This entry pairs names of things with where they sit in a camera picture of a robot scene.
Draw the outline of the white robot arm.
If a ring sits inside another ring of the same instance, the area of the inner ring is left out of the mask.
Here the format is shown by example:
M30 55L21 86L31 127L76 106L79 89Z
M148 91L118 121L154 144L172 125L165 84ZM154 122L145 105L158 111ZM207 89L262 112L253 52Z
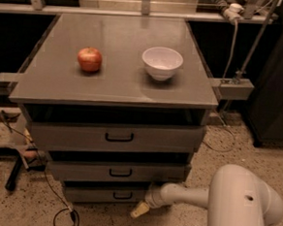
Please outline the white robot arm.
M283 219L279 194L236 164L219 168L206 188L186 187L181 183L152 184L132 210L131 217L176 203L206 209L207 226L272 226Z

